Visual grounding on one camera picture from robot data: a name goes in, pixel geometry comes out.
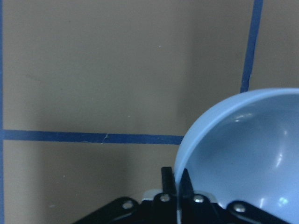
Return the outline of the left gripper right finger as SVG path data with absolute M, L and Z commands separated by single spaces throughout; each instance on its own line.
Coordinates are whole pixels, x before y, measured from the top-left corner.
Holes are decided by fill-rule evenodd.
M 183 224 L 285 224 L 278 218 L 245 201 L 232 201 L 226 208 L 197 194 L 185 168 L 181 178 L 181 223 Z

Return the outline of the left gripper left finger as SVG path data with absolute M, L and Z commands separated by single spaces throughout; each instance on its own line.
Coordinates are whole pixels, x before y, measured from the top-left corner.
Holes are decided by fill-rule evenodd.
M 162 192 L 138 203 L 120 197 L 75 221 L 76 224 L 176 224 L 177 192 L 171 167 L 161 168 Z

